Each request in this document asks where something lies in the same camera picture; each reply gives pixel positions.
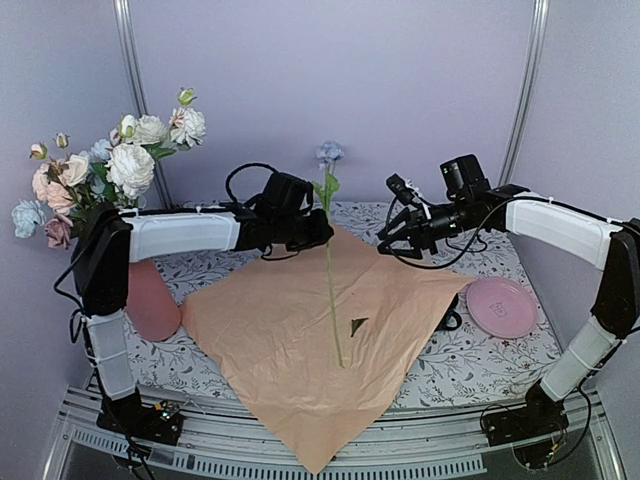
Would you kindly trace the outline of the blue hydrangea flower bunch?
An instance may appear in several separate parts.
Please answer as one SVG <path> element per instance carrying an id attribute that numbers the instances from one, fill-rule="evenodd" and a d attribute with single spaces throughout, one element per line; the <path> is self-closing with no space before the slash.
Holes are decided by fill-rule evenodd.
<path id="1" fill-rule="evenodd" d="M 101 139 L 97 141 L 90 150 L 77 153 L 79 155 L 86 155 L 90 162 L 90 174 L 87 183 L 88 191 L 92 198 L 92 205 L 88 207 L 88 213 L 113 193 L 113 188 L 106 184 L 106 161 L 108 160 L 110 149 L 109 141 Z M 49 154 L 48 149 L 48 156 L 54 160 L 63 160 L 69 155 L 71 154 L 67 154 L 60 159 L 55 159 Z M 19 201 L 11 211 L 14 235 L 18 238 L 32 237 L 38 228 L 44 230 L 45 223 L 53 216 L 47 204 L 40 202 L 35 193 L 34 195 L 35 198 L 33 200 Z"/>

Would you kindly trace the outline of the green paper bouquet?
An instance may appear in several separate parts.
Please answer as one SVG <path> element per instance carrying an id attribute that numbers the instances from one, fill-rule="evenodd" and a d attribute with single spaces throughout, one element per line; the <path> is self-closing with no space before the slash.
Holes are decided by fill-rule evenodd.
<path id="1" fill-rule="evenodd" d="M 188 295 L 182 322 L 241 403 L 309 472 L 321 472 L 392 404 L 468 277 L 380 255 L 342 228 L 331 239 L 344 367 L 329 312 L 326 246 L 253 261 Z M 351 320 L 369 320 L 351 338 Z"/>

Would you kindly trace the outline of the small blue flower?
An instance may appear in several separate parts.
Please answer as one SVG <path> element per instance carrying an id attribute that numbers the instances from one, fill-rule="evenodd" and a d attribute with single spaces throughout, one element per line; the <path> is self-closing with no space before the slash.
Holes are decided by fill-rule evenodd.
<path id="1" fill-rule="evenodd" d="M 315 195 L 317 196 L 322 209 L 325 213 L 327 221 L 331 222 L 331 203 L 333 196 L 340 189 L 340 182 L 335 175 L 337 162 L 344 157 L 341 145 L 336 141 L 324 141 L 316 150 L 316 159 L 322 172 L 322 182 L 313 184 Z M 327 284 L 329 298 L 329 312 L 332 324 L 333 338 L 336 349 L 337 364 L 340 368 L 344 367 L 344 359 L 342 354 L 342 344 L 339 333 L 339 325 L 337 320 L 337 311 L 335 304 L 335 291 L 333 279 L 332 251 L 331 241 L 326 244 L 326 267 L 327 267 Z"/>

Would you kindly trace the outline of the pale pink rose stem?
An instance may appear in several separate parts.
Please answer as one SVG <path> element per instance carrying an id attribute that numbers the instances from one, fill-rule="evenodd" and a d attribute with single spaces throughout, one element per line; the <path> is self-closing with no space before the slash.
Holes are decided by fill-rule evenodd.
<path id="1" fill-rule="evenodd" d="M 31 145 L 30 157 L 41 162 L 32 177 L 32 189 L 37 199 L 46 203 L 55 213 L 69 214 L 75 203 L 60 178 L 60 164 L 48 156 L 48 149 L 43 143 Z"/>

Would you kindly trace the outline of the mauve and cream rose stem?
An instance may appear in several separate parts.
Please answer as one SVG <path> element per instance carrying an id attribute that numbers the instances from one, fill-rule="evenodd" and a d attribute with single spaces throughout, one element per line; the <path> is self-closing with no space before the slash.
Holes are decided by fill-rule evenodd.
<path id="1" fill-rule="evenodd" d="M 90 162 L 86 155 L 71 154 L 63 160 L 51 159 L 44 167 L 44 197 L 53 216 L 45 223 L 49 248 L 65 249 L 79 238 L 87 226 Z"/>

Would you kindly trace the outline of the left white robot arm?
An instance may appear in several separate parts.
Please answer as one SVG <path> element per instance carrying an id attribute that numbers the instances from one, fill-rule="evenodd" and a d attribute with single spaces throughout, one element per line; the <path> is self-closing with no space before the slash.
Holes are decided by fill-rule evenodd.
<path id="1" fill-rule="evenodd" d="M 105 202 L 92 210 L 65 273 L 74 281 L 70 298 L 82 316 L 87 358 L 113 401 L 111 419 L 126 433 L 141 433 L 149 423 L 146 408 L 130 397 L 137 390 L 123 328 L 130 264 L 192 251 L 266 253 L 282 245 L 297 253 L 325 245 L 334 230 L 313 195 L 311 182 L 274 170 L 247 201 L 145 212 Z"/>

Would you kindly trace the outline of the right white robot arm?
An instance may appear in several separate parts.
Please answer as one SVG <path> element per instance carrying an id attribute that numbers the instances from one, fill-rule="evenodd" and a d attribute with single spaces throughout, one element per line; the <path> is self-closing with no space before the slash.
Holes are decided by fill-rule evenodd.
<path id="1" fill-rule="evenodd" d="M 388 212 L 378 250 L 418 268 L 423 251 L 436 253 L 439 240 L 469 231 L 509 232 L 568 252 L 601 271 L 590 317 L 567 350 L 525 396 L 517 427 L 537 436 L 582 381 L 615 353 L 639 319 L 639 221 L 619 221 L 507 184 L 491 187 L 474 155 L 440 166 L 445 204 L 427 202 L 410 181 L 393 174 L 387 188 L 403 205 Z"/>

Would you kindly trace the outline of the white flower leafy stems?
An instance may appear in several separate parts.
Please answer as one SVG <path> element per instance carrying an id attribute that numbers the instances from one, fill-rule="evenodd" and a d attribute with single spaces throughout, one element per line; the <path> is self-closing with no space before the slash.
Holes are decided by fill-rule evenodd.
<path id="1" fill-rule="evenodd" d="M 178 106 L 169 120 L 141 116 L 136 120 L 130 143 L 143 147 L 155 161 L 201 146 L 207 130 L 204 114 L 192 106 L 196 98 L 193 88 L 182 88 L 177 95 Z"/>

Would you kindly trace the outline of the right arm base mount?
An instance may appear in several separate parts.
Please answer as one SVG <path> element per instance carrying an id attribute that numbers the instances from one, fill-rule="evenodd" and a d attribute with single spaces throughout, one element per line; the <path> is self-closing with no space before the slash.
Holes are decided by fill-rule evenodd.
<path id="1" fill-rule="evenodd" d="M 515 460 L 528 470 L 545 469 L 562 446 L 569 421 L 564 407 L 491 404 L 479 425 L 491 447 L 510 445 Z"/>

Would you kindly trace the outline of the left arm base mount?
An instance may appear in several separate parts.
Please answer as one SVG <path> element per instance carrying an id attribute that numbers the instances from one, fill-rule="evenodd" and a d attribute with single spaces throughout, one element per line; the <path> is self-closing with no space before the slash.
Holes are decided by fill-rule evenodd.
<path id="1" fill-rule="evenodd" d="M 142 403 L 140 392 L 119 400 L 104 396 L 96 425 L 134 439 L 176 446 L 182 432 L 184 416 L 172 402 L 163 400 L 154 406 Z"/>

